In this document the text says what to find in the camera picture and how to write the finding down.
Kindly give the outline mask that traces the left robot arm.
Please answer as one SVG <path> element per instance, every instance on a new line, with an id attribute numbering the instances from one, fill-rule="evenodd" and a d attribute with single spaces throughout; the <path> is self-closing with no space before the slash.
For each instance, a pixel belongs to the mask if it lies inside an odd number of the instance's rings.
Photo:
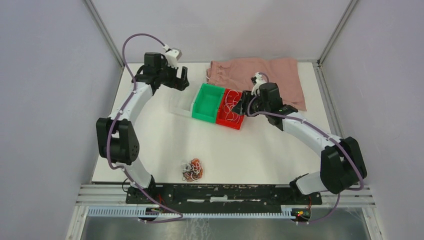
<path id="1" fill-rule="evenodd" d="M 181 55 L 176 48 L 164 54 L 145 53 L 144 63 L 133 75 L 126 99 L 108 117 L 96 121 L 99 155 L 107 159 L 111 169 L 124 172 L 133 186 L 139 188 L 138 197 L 147 204 L 156 200 L 158 191 L 151 186 L 153 176 L 139 160 L 141 147 L 134 125 L 160 86 L 183 91 L 190 85 L 187 67 L 179 70 L 177 66 Z"/>

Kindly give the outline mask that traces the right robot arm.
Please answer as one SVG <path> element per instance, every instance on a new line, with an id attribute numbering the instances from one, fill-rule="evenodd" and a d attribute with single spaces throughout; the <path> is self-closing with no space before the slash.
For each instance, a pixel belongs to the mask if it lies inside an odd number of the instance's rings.
<path id="1" fill-rule="evenodd" d="M 231 110 L 240 116 L 264 115 L 279 130 L 297 138 L 320 157 L 320 170 L 290 182 L 289 199 L 302 204 L 316 192 L 339 194 L 361 190 L 367 170 L 359 143 L 353 137 L 330 134 L 309 122 L 295 107 L 284 104 L 275 83 L 243 91 Z"/>

